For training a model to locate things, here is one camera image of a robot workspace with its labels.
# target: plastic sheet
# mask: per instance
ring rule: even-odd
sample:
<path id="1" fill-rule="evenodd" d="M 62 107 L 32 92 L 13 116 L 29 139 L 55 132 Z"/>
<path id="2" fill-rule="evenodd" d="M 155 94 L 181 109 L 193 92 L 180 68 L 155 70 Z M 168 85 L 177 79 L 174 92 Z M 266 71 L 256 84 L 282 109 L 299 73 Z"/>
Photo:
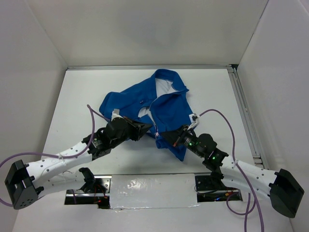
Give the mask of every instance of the plastic sheet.
<path id="1" fill-rule="evenodd" d="M 198 206 L 194 174 L 113 175 L 113 209 Z"/>

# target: blue jacket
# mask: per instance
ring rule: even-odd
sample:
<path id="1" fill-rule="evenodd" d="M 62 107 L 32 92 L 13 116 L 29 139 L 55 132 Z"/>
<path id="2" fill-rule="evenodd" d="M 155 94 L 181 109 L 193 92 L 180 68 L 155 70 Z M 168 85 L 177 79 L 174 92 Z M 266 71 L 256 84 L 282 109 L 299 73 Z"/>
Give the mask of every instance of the blue jacket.
<path id="1" fill-rule="evenodd" d="M 99 111 L 110 119 L 112 111 L 119 109 L 121 116 L 152 124 L 148 135 L 155 138 L 157 148 L 168 148 L 183 161 L 186 148 L 173 147 L 160 133 L 191 124 L 192 110 L 185 97 L 187 91 L 177 72 L 159 69 L 150 78 L 120 93 L 108 93 Z"/>

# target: white floor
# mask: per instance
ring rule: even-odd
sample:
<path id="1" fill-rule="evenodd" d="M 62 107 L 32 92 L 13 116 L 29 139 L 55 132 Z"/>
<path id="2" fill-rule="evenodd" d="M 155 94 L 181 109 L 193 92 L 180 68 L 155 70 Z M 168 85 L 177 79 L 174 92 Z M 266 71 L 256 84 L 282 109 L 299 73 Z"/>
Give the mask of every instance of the white floor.
<path id="1" fill-rule="evenodd" d="M 98 110 L 105 95 L 150 77 L 155 70 L 83 70 L 67 71 L 48 133 L 44 152 L 57 153 L 81 141 L 91 132 L 90 104 Z M 220 110 L 230 121 L 236 135 L 236 156 L 253 163 L 248 139 L 227 70 L 176 70 L 190 90 L 187 93 L 192 110 Z M 96 128 L 106 125 L 96 117 Z M 209 133 L 218 147 L 231 153 L 232 138 L 225 121 L 216 113 L 200 118 L 197 135 Z M 202 160 L 187 151 L 180 162 L 166 149 L 157 149 L 152 138 L 127 141 L 111 154 L 92 163 L 94 174 L 174 174 L 199 173 L 208 170 Z M 14 232 L 49 231 L 225 231 L 243 230 L 243 218 L 231 214 L 225 203 L 202 203 L 180 209 L 100 210 L 95 205 L 64 205 L 65 192 L 45 196 L 32 206 L 20 210 Z M 245 203 L 233 202 L 236 209 Z M 267 232 L 292 232 L 288 218 L 276 213 L 268 202 L 261 201 Z M 260 231 L 257 212 L 249 216 L 249 231 Z"/>

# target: blue hoodie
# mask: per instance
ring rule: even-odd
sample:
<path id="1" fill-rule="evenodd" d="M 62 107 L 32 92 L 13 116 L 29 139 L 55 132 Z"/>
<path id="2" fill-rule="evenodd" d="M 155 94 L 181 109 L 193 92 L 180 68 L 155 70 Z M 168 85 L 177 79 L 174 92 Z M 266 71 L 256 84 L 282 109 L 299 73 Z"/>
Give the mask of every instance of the blue hoodie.
<path id="1" fill-rule="evenodd" d="M 188 91 L 177 72 L 159 69 L 150 78 L 120 93 L 108 93 L 99 111 L 111 119 L 112 111 L 119 109 L 121 116 L 152 124 L 147 134 L 155 138 L 157 148 L 168 148 L 183 161 L 186 148 L 173 147 L 160 133 L 191 124 L 192 110 L 185 97 Z"/>

